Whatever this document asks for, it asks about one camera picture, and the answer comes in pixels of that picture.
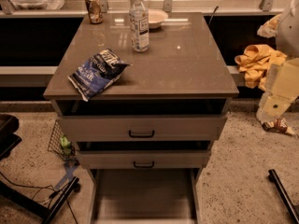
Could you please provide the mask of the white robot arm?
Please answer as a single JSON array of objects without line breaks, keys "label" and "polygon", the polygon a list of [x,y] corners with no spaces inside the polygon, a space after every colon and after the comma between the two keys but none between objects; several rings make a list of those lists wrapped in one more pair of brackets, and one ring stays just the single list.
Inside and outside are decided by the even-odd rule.
[{"label": "white robot arm", "polygon": [[270,66],[256,114],[261,123],[280,118],[299,96],[299,0],[292,0],[283,10],[276,43],[287,59],[282,65]]}]

